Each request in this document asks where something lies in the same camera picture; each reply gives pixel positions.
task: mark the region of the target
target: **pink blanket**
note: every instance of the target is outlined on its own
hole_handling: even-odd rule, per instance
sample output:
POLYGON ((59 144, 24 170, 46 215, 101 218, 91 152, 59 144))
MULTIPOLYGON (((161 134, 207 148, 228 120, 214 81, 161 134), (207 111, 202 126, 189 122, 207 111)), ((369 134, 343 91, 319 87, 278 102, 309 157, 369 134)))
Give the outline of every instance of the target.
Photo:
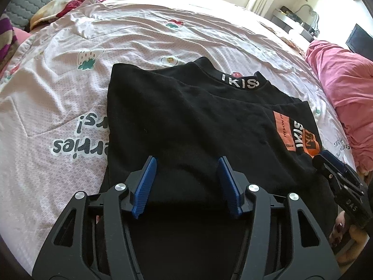
POLYGON ((356 167, 373 170, 373 62, 327 41, 313 41, 306 61, 338 114, 356 167))

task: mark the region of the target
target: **orange label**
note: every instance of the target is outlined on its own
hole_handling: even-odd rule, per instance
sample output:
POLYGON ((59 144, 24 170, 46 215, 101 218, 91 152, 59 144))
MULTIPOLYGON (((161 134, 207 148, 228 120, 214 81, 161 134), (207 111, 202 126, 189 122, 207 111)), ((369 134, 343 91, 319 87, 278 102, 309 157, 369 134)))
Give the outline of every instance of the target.
POLYGON ((303 150, 311 157, 316 156, 320 153, 320 145, 316 141, 316 137, 313 133, 303 129, 303 150))
POLYGON ((277 112, 273 112, 273 114, 275 115, 277 132, 279 133, 286 148, 290 151, 295 151, 295 144, 291 134, 289 117, 277 112))

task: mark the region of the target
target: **black monitor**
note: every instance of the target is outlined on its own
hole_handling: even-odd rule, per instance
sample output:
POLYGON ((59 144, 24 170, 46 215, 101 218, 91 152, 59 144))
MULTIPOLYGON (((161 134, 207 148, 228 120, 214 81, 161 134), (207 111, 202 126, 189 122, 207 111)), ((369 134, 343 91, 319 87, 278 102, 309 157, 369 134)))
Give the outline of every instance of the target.
POLYGON ((352 52, 373 61, 373 38, 359 25, 355 25, 346 44, 352 52))

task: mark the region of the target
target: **bed sheet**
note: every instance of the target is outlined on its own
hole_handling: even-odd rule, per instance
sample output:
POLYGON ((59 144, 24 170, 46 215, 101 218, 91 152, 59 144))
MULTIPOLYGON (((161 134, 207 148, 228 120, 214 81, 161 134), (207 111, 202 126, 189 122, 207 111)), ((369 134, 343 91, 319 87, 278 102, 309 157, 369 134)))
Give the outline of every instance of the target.
POLYGON ((27 272, 74 193, 98 192, 114 63, 153 70, 206 56, 226 73, 260 71, 309 102, 324 147, 354 167, 319 81, 261 20, 222 0, 86 0, 19 47, 0 80, 0 234, 27 272))

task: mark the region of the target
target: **human hand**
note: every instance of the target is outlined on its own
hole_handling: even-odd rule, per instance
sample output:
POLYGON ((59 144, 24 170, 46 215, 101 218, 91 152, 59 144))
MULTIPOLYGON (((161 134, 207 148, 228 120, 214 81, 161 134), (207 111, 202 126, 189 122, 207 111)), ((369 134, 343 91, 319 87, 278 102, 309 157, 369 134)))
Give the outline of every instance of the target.
POLYGON ((329 237, 332 247, 341 242, 342 236, 347 231, 355 242, 347 251, 336 258, 342 273, 348 270, 352 263, 354 263, 368 241, 368 234, 364 230, 359 229, 355 225, 349 226, 348 222, 346 222, 345 212, 343 211, 335 220, 333 231, 329 237))

